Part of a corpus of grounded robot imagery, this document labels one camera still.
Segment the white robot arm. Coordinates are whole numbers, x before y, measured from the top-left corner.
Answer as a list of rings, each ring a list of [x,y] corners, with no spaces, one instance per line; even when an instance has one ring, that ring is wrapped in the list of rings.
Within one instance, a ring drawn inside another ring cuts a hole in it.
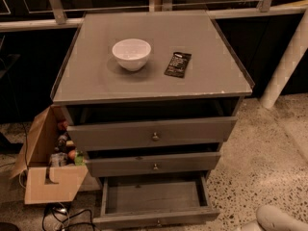
[[[308,231],[306,222],[297,220],[272,205],[263,205],[256,211],[256,219],[233,231]]]

